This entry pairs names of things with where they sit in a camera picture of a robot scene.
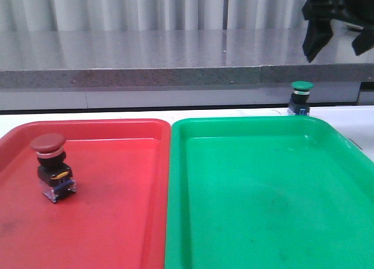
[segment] gray countertop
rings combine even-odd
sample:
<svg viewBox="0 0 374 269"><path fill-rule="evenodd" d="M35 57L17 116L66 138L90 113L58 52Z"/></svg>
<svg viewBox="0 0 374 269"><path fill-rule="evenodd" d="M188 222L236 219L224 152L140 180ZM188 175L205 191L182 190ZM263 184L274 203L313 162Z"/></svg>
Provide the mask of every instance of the gray countertop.
<svg viewBox="0 0 374 269"><path fill-rule="evenodd" d="M283 86L308 80L337 93L333 99L318 95L316 102L356 100L359 83L374 81L373 50L355 56L351 42L356 33L338 29L309 64L302 52L305 32L0 32L0 95L13 99L9 93L62 91L84 92L85 99L91 95L96 99L98 92L111 91L252 90L255 99L237 102L271 104L287 100L289 91ZM264 88L270 92L258 98ZM0 110L12 108L3 104Z"/></svg>

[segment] red button cap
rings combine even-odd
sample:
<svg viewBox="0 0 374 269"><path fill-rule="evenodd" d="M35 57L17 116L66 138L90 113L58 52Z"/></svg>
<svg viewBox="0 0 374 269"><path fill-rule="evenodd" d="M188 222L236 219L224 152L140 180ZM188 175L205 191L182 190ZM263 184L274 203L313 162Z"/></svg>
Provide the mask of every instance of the red button cap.
<svg viewBox="0 0 374 269"><path fill-rule="evenodd" d="M38 136L31 142L31 148L40 153L48 153L59 149L66 139L59 133L48 133Z"/></svg>

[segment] black robot claw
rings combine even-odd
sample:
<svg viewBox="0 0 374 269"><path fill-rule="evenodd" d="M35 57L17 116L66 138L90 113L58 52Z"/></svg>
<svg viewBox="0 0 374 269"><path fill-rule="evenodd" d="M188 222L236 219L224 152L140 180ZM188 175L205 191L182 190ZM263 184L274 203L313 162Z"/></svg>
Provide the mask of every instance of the black robot claw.
<svg viewBox="0 0 374 269"><path fill-rule="evenodd" d="M353 41L357 56L374 47L374 0L307 0L303 16L309 21L303 51L309 62L328 44L333 36L331 20L337 19L363 27Z"/></svg>

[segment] green button cap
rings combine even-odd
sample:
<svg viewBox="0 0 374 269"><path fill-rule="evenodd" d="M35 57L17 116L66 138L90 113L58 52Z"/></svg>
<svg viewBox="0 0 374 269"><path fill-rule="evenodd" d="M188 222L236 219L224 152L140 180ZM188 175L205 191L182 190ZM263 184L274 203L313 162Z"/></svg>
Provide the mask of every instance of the green button cap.
<svg viewBox="0 0 374 269"><path fill-rule="evenodd" d="M313 83L306 81L296 81L292 83L292 88L299 91L308 91L314 87Z"/></svg>

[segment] yellow label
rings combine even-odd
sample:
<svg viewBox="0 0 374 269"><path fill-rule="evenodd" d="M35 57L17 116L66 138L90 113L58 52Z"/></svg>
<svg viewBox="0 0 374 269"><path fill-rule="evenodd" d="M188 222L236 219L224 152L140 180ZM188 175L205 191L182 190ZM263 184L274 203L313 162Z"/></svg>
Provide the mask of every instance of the yellow label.
<svg viewBox="0 0 374 269"><path fill-rule="evenodd" d="M61 177L64 177L65 175L68 175L68 174L69 174L69 172L68 172L68 171L65 171L65 172L63 172L63 173L61 173L61 174L56 175L56 176L53 177L52 179L53 179L53 180L59 180Z"/></svg>

